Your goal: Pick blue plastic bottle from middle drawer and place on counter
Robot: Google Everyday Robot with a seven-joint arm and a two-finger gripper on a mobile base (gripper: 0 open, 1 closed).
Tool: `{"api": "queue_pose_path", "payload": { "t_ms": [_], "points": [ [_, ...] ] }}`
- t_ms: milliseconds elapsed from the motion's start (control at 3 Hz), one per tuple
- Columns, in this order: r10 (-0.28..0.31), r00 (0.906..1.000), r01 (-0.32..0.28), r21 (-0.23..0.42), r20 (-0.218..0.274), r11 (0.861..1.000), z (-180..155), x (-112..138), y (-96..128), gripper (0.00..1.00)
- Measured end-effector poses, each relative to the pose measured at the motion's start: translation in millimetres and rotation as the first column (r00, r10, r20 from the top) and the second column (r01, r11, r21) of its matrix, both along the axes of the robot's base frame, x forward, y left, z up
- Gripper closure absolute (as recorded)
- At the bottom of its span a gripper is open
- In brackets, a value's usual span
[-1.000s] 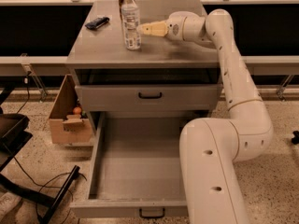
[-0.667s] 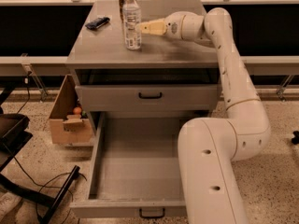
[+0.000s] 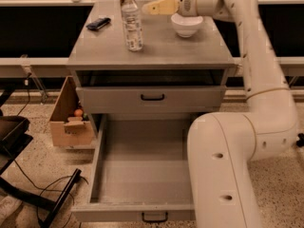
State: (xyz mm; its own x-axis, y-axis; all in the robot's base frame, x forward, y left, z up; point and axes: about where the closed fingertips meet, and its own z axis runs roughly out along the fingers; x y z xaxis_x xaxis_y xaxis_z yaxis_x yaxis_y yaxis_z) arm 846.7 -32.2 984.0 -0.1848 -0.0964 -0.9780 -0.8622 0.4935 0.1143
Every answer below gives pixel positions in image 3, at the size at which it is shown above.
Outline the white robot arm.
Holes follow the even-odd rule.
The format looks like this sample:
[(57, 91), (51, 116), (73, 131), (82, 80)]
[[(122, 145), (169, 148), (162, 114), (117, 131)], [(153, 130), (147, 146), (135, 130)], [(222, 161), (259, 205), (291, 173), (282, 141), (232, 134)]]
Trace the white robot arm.
[(192, 122), (187, 137), (189, 174), (198, 228), (262, 228), (247, 163), (292, 146), (298, 119), (258, 0), (157, 0), (142, 10), (235, 23), (249, 109), (208, 113)]

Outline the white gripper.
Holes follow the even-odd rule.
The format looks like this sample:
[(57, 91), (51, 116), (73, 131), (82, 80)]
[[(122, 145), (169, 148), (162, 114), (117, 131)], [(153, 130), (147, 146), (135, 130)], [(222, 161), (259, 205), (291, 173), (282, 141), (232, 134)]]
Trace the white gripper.
[(144, 4), (142, 12), (150, 15), (170, 15), (178, 12), (184, 17), (197, 16), (197, 0), (155, 0)]

